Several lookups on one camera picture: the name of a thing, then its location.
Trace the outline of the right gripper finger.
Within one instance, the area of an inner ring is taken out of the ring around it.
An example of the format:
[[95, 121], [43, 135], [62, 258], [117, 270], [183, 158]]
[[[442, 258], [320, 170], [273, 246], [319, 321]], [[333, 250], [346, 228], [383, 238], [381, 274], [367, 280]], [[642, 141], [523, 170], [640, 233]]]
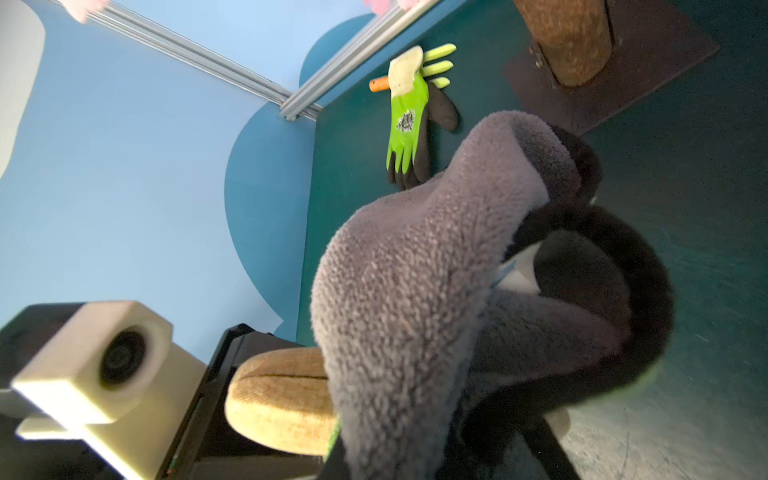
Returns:
[[543, 416], [526, 427], [522, 435], [532, 455], [549, 480], [580, 480], [581, 477]]

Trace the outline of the tan eyeglass case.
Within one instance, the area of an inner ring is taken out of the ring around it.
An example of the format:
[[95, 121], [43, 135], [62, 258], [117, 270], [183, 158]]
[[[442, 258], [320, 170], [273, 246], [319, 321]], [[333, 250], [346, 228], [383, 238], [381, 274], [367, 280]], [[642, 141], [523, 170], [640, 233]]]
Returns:
[[324, 456], [338, 433], [317, 347], [273, 350], [245, 361], [229, 383], [224, 412], [240, 435], [292, 454]]

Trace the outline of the pink cherry blossom tree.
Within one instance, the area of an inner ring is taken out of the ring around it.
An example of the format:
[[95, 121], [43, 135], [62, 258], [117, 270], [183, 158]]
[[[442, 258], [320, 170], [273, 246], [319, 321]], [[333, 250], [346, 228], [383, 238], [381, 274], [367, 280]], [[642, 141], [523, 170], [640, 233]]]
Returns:
[[[369, 1], [382, 15], [395, 1]], [[397, 1], [403, 8], [416, 1]], [[581, 85], [599, 71], [612, 52], [609, 13], [604, 1], [517, 1], [535, 42], [567, 85]]]

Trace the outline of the green grey microfiber cloth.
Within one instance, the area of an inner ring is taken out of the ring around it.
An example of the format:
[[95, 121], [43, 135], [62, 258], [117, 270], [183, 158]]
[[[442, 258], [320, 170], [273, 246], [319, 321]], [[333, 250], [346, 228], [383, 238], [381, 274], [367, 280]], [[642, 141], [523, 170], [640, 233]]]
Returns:
[[523, 430], [664, 354], [668, 274], [593, 204], [580, 138], [502, 111], [448, 168], [360, 208], [311, 294], [340, 435], [325, 479], [547, 479]]

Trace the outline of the green black work glove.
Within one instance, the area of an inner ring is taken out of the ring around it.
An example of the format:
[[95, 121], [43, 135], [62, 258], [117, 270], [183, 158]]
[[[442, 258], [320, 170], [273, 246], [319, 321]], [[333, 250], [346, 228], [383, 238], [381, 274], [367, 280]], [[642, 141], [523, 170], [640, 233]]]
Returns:
[[455, 51], [453, 43], [427, 51], [414, 46], [390, 61], [386, 170], [388, 181], [401, 190], [430, 179], [428, 124], [433, 122], [449, 132], [458, 128], [458, 111], [443, 92], [450, 84], [444, 74], [453, 67], [448, 56]]

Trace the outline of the back aluminium frame bar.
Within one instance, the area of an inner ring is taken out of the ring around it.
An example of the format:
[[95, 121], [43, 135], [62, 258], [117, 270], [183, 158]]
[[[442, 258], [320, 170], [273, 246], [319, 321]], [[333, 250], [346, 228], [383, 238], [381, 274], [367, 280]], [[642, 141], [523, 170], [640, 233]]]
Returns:
[[280, 106], [280, 117], [287, 121], [294, 121], [299, 116], [315, 120], [321, 110], [315, 105], [318, 99], [438, 3], [439, 0], [416, 1], [406, 8], [397, 1], [392, 3], [288, 97]]

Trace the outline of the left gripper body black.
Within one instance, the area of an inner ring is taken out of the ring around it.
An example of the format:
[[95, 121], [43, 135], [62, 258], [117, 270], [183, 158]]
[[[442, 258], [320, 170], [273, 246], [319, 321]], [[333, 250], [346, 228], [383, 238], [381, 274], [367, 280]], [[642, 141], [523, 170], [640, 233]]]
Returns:
[[16, 428], [36, 408], [11, 389], [11, 380], [53, 337], [78, 303], [38, 304], [1, 328], [1, 477], [3, 479], [112, 479], [113, 469], [84, 442], [23, 440]]

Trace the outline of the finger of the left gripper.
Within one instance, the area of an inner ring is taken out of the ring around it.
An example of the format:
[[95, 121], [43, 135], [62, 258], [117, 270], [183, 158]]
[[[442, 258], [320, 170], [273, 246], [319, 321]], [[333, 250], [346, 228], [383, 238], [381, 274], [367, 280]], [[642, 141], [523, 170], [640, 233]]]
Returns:
[[229, 383], [249, 358], [295, 344], [245, 324], [224, 331], [208, 363], [159, 479], [297, 479], [322, 468], [319, 457], [280, 452], [237, 433], [225, 418]]

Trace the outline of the brown tree base plate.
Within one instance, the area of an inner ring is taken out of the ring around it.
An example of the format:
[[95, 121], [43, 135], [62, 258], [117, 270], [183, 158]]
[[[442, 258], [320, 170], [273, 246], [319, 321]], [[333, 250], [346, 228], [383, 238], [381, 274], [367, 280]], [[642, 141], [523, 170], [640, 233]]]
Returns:
[[613, 53], [585, 85], [558, 82], [538, 45], [518, 53], [505, 77], [521, 108], [583, 135], [719, 50], [716, 41], [668, 1], [609, 1]]

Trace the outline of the left aluminium frame post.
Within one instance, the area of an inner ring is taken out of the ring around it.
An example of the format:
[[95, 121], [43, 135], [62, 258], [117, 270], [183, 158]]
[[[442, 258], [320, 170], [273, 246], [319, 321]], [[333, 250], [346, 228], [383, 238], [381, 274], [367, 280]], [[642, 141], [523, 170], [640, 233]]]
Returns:
[[119, 4], [110, 3], [101, 11], [88, 12], [87, 16], [99, 25], [279, 107], [293, 95], [286, 87], [267, 77]]

